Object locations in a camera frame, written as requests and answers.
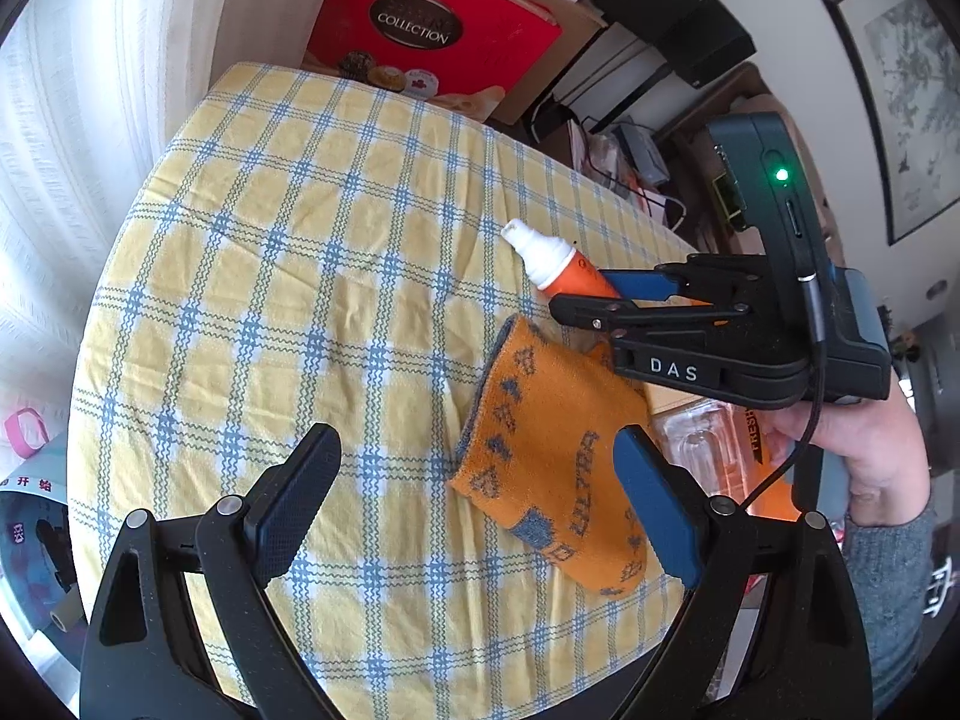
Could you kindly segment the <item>grey sleeve right forearm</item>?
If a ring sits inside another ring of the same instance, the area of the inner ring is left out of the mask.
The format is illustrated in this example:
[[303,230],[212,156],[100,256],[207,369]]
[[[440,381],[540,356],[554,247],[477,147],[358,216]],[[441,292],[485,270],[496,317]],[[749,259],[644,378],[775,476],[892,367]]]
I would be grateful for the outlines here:
[[844,561],[866,633],[874,715],[896,699],[918,668],[934,522],[928,504],[903,525],[862,527],[852,520],[846,525]]

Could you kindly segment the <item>person's right hand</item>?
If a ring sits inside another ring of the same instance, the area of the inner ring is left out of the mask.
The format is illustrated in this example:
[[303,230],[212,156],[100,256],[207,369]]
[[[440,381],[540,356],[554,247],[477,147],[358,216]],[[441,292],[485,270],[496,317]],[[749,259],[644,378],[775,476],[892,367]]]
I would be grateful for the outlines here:
[[900,527],[929,504],[931,477],[918,418],[889,372],[885,400],[825,405],[815,447],[843,458],[850,475],[850,519],[861,527]]

